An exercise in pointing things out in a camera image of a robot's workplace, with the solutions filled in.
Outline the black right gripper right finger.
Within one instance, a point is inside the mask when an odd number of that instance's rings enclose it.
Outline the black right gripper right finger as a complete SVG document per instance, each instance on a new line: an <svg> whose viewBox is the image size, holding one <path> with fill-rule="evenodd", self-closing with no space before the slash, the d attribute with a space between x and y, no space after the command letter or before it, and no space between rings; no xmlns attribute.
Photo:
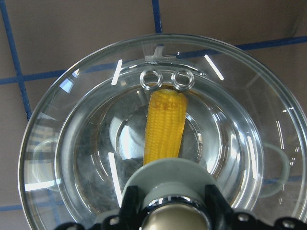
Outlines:
<svg viewBox="0 0 307 230"><path fill-rule="evenodd" d="M235 211L223 197L217 186L204 187L204 203L213 230L256 230L258 222L245 211Z"/></svg>

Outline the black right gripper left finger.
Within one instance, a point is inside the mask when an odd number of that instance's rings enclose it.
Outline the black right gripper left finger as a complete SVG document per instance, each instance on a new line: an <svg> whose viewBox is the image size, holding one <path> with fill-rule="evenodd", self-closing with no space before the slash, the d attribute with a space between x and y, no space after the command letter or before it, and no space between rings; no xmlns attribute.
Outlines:
<svg viewBox="0 0 307 230"><path fill-rule="evenodd" d="M138 230L141 227L139 217L140 189L136 185L128 186L123 196L119 213L111 215L101 223L101 230Z"/></svg>

